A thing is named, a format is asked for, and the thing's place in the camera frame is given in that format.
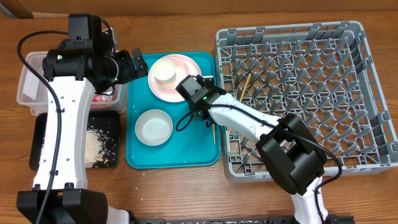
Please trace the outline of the wooden chopstick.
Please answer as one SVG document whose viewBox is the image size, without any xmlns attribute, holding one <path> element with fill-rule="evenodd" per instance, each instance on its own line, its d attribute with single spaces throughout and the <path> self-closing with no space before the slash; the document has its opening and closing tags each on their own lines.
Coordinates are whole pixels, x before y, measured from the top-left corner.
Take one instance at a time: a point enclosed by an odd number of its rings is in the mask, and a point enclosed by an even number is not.
<svg viewBox="0 0 398 224">
<path fill-rule="evenodd" d="M 215 124 L 212 124 L 212 132 L 213 132 L 213 144 L 216 144 L 216 131 L 215 131 Z"/>
<path fill-rule="evenodd" d="M 240 89 L 241 86 L 237 86 L 236 92 L 235 92 L 235 97 L 239 100 L 239 102 L 243 101 L 243 98 L 245 97 L 246 94 L 246 90 L 249 86 L 249 82 L 251 81 L 251 77 L 252 77 L 252 73 L 248 73 L 246 82 L 244 84 L 244 86 L 242 87 L 242 89 Z"/>
</svg>

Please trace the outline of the red snack wrapper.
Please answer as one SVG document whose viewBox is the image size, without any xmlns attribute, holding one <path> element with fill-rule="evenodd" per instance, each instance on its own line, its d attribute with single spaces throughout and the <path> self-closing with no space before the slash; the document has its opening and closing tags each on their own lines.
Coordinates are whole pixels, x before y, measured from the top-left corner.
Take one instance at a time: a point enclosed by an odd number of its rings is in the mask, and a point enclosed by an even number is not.
<svg viewBox="0 0 398 224">
<path fill-rule="evenodd" d="M 96 95 L 93 98 L 93 102 L 104 102 L 104 101 L 113 101 L 114 96 L 108 96 L 108 95 Z"/>
</svg>

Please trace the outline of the grey bowl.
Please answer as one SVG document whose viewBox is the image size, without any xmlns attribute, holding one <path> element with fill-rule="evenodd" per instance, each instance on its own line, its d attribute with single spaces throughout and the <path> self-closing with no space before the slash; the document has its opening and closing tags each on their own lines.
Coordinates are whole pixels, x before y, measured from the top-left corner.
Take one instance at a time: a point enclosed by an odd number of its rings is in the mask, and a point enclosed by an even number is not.
<svg viewBox="0 0 398 224">
<path fill-rule="evenodd" d="M 142 113 L 135 124 L 135 134 L 147 146 L 165 143 L 173 132 L 171 117 L 162 110 L 148 110 Z"/>
</svg>

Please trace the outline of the rice grains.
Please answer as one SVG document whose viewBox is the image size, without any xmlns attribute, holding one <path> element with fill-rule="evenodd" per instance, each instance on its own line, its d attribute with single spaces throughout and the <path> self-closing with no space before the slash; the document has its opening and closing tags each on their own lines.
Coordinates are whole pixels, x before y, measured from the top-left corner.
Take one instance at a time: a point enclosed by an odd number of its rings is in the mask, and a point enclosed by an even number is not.
<svg viewBox="0 0 398 224">
<path fill-rule="evenodd" d="M 96 163 L 107 164 L 109 159 L 105 159 L 106 141 L 110 140 L 103 131 L 97 129 L 89 129 L 86 132 L 85 147 L 85 167 L 98 167 Z"/>
</svg>

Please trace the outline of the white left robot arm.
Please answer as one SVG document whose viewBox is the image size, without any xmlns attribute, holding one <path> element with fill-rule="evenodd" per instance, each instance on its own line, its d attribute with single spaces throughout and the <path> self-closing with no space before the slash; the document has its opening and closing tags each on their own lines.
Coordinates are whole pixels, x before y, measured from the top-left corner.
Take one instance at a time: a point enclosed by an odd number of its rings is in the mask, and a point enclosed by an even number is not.
<svg viewBox="0 0 398 224">
<path fill-rule="evenodd" d="M 17 194 L 17 209 L 32 223 L 132 223 L 134 215 L 88 189 L 85 144 L 95 95 L 146 77 L 141 51 L 116 51 L 102 18 L 71 14 L 65 39 L 49 50 L 38 79 L 48 91 L 44 148 L 32 190 Z"/>
</svg>

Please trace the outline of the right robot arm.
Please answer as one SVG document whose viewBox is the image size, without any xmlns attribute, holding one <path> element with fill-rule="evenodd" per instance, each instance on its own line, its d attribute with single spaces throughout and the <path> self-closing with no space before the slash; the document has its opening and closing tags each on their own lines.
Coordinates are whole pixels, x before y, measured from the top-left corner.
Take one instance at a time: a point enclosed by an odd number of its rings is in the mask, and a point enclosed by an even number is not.
<svg viewBox="0 0 398 224">
<path fill-rule="evenodd" d="M 338 179 L 342 165 L 321 146 L 295 114 L 283 117 L 262 113 L 218 86 L 208 88 L 202 76 L 189 75 L 176 87 L 188 103 L 188 118 L 237 131 L 256 149 L 275 183 L 289 193 L 297 223 L 332 223 L 321 188 Z"/>
</svg>

